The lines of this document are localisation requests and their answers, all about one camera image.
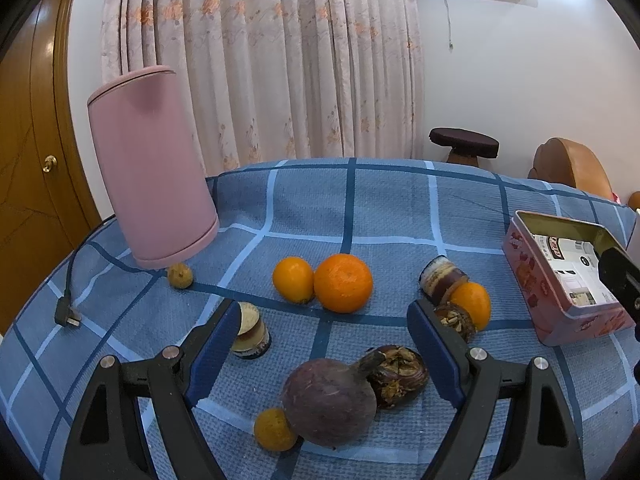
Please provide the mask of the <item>dark mangosteen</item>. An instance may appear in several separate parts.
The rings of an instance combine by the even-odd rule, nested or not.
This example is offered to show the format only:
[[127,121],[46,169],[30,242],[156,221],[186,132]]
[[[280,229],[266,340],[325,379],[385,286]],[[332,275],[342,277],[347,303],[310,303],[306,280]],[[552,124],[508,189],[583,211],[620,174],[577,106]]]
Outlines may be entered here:
[[367,381],[376,396],[378,410],[399,408],[415,399],[430,377],[422,356],[398,344],[386,344],[376,351],[383,353],[385,360],[372,370]]
[[446,302],[446,304],[438,306],[434,313],[443,326],[452,328],[467,344],[473,340],[476,327],[469,313],[462,307]]

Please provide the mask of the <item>small orange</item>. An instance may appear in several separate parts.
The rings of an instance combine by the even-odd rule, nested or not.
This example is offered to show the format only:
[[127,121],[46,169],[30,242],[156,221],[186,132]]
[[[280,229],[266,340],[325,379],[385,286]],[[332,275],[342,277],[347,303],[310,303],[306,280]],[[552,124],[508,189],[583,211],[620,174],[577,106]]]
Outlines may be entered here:
[[449,300],[468,312],[477,330],[484,330],[489,324],[491,300],[483,285],[465,282],[451,293]]

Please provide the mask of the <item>small yellow kumquat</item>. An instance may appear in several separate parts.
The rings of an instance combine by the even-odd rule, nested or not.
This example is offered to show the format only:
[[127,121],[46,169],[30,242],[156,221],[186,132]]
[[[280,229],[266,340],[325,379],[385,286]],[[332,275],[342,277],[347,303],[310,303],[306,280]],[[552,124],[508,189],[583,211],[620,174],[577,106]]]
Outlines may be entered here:
[[257,443],[269,452],[286,452],[298,440],[282,408],[268,408],[255,419],[253,427]]

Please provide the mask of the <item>small brown longan fruit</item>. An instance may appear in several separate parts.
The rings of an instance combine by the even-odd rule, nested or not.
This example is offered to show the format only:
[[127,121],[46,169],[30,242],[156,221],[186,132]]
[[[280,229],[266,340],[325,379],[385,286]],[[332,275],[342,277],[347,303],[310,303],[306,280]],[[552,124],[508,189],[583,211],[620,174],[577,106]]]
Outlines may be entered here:
[[183,262],[172,264],[167,269],[166,275],[169,285],[175,289],[187,289],[194,281],[190,266]]

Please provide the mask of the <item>purple beetroot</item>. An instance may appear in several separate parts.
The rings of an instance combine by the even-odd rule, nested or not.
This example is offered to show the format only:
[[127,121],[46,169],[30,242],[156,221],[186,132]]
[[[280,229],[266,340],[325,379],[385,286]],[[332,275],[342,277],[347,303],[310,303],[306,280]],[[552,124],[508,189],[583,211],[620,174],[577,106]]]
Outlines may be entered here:
[[299,437],[324,448],[338,448],[361,437],[376,414],[368,376],[386,359],[372,350],[352,364],[314,359],[292,371],[282,388],[286,419]]

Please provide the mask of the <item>oval orange citrus fruit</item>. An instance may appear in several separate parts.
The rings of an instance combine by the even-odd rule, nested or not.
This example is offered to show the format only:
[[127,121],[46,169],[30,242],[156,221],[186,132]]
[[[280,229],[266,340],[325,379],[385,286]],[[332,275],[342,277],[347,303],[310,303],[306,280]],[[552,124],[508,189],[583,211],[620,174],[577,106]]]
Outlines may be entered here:
[[273,286],[293,304],[306,304],[314,296],[314,270],[299,257],[282,259],[272,272]]

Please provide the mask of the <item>large round orange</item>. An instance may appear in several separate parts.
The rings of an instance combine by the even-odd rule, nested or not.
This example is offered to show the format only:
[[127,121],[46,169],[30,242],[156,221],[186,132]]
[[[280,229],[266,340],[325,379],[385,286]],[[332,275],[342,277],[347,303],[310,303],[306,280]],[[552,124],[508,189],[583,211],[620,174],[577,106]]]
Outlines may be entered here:
[[369,267],[349,254],[332,255],[314,272],[314,294],[326,310],[351,314],[362,309],[373,290]]

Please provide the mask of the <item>pink metal tin box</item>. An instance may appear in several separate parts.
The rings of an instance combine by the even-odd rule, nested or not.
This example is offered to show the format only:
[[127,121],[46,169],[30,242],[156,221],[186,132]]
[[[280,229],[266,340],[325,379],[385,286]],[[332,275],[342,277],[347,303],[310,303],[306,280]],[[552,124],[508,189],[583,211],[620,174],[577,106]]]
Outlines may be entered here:
[[612,247],[624,248],[600,224],[514,212],[503,252],[542,344],[557,347],[634,326],[599,278],[598,263]]

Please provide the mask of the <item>dark round stool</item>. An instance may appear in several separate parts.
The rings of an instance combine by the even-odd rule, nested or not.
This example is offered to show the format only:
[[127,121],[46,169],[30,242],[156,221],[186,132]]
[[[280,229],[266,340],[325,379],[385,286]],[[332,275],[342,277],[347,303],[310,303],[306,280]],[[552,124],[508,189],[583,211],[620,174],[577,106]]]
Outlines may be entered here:
[[491,136],[461,128],[434,128],[430,141],[443,148],[450,148],[447,162],[465,166],[480,166],[480,159],[495,159],[499,154],[499,142]]

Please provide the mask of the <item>wooden door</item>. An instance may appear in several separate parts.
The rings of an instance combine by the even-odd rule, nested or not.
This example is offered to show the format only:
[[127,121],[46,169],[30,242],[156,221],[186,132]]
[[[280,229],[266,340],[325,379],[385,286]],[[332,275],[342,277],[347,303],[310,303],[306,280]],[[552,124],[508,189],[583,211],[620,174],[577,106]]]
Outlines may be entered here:
[[[38,0],[1,59],[1,327],[100,222],[68,97],[73,0]],[[44,159],[58,160],[50,174]]]

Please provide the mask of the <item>blue plaid tablecloth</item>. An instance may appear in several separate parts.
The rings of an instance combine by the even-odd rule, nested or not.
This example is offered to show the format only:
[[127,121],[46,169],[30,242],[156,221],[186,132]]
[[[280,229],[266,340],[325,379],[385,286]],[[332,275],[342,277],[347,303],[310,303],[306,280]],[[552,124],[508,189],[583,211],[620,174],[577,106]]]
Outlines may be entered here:
[[[6,479],[55,479],[70,424],[102,356],[156,356],[204,323],[220,300],[256,304],[271,335],[260,358],[230,356],[194,415],[230,479],[416,479],[446,434],[454,410],[433,387],[400,410],[379,414],[355,444],[329,450],[306,444],[273,454],[254,440],[255,417],[279,403],[291,370],[327,356],[352,362],[382,344],[410,344],[408,305],[419,274],[445,255],[482,284],[491,320],[476,343],[492,356],[552,366],[582,444],[586,475],[604,475],[639,418],[631,330],[543,346],[502,243],[515,211],[536,211],[605,226],[621,243],[636,215],[624,206],[560,184],[512,179],[480,169],[422,160],[320,159],[270,162],[209,181],[220,220],[212,244],[191,259],[194,284],[172,288],[163,273],[134,263],[116,222],[78,252],[73,307],[78,327],[54,322],[67,262],[39,286],[1,346],[1,415],[25,454]],[[318,265],[349,254],[370,269],[373,290],[351,314],[326,310],[316,295],[293,304],[273,286],[286,257]]]

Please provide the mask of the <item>brass door knob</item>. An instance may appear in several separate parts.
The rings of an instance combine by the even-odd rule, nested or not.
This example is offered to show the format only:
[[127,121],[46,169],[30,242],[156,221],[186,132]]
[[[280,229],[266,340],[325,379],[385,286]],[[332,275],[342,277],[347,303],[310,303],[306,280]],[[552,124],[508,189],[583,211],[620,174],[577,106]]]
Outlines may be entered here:
[[54,155],[48,155],[43,161],[42,171],[45,174],[50,174],[56,166],[58,166],[58,160],[56,157]]

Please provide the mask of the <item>pink cylindrical appliance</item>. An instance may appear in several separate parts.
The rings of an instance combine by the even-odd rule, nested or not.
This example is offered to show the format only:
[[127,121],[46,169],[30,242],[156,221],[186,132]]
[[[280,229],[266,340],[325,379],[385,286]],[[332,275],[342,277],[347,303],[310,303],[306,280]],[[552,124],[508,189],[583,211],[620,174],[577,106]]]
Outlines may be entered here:
[[96,159],[134,260],[163,269],[200,252],[218,232],[177,74],[134,70],[88,99]]

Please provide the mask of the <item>pink floral curtain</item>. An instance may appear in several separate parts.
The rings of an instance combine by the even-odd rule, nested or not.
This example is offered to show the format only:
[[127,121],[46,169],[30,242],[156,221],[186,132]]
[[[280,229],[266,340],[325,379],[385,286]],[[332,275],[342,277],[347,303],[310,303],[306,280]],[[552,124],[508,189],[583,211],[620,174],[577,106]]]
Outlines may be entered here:
[[416,158],[416,0],[104,0],[102,77],[166,65],[213,176],[311,157]]

